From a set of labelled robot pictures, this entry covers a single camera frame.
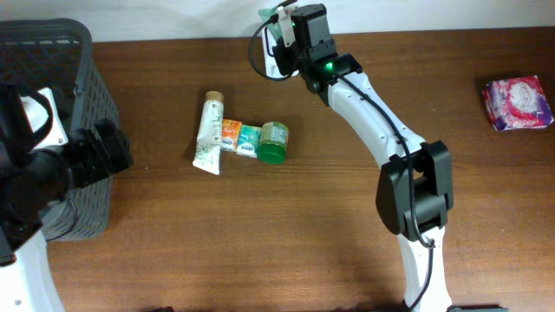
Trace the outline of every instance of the small orange box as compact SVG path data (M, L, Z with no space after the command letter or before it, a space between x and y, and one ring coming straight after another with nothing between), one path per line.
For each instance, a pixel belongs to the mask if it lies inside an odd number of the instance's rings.
M224 151L237 151L237 142L241 133L241 121L224 119L222 122L222 143Z

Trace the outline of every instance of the wooden table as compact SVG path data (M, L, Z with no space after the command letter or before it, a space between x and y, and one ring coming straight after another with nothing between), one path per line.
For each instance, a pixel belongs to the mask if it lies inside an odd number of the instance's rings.
M450 148L455 207L444 257L454 303L552 310L555 127L496 133L478 90L496 78L539 75L553 107L555 29L336 40L407 125ZM69 312L332 310L402 300L401 254L375 209L379 170L370 152L300 78L257 76L247 45L94 46L135 164L115 178L101 237L49 246ZM289 126L287 161L225 153L220 176L194 168L207 90L225 95L226 118Z

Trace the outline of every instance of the toothpaste tube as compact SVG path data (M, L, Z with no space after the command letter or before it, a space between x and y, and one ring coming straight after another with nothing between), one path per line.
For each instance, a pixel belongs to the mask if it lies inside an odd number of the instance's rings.
M220 92L208 91L205 105L202 108L193 166L213 174L219 174L223 119L224 96Z

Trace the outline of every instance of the black plastic basket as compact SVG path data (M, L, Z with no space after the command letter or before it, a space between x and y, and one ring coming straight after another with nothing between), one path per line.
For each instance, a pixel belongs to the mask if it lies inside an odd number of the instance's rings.
M88 29L71 19L0 23L0 82L27 84L34 89L59 88L64 94L66 133L93 129L109 118L119 126L117 107L92 59ZM112 178L71 192L77 223L60 240L80 240L101 234L108 225ZM75 211L69 203L51 205L42 214L46 239L69 231Z

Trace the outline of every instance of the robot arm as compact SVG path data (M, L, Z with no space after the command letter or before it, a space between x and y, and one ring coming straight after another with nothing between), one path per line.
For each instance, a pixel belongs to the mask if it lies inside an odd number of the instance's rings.
M21 96L48 115L33 132ZM83 188L133 164L125 134L110 120L79 129L61 146L31 149L47 138L52 105L26 87L0 85L0 310L63 312L50 275L39 211L67 192Z
M401 246L407 279L405 304L413 311L447 311L452 301L445 284L441 254L447 211L453 207L451 159L447 148L441 142L428 144L413 133L380 99L360 64L351 55L336 52L323 5L278 9L277 13L274 21L279 21L282 28L290 24L294 31L294 40L291 36L276 38L273 55L280 74L288 77L299 70L307 88L353 127L382 169L376 206L382 221L396 234ZM409 155L400 140L405 141ZM409 184L408 157L414 169L423 172L414 182L418 229L411 222L409 210L412 184ZM434 250L418 242L419 232L435 241Z
M354 72L345 75L345 78L360 90L364 90L374 102L387 112L391 120L401 131L402 136L406 138L406 143L411 153L417 153L421 150L421 144L425 143L424 139L408 129L389 110L370 85L368 76L364 73L359 74ZM405 154L398 143L397 137L382 114L364 100L361 100L361 97L345 82L338 81L333 86L330 86L328 99L330 107L355 129L364 144L372 152L379 167L388 164L394 155L404 157ZM444 233L445 226L442 228L435 226L422 233L428 240L433 239L435 241L435 249L432 254L420 242L411 242L402 234L397 235L399 245L401 246L403 267L407 280L407 290L404 297L405 303L411 306L417 300L420 293L423 293L413 311L445 312L452 304L445 284L443 255L441 254ZM429 275L429 281L427 281L428 270L432 270ZM427 282L428 287L422 292Z

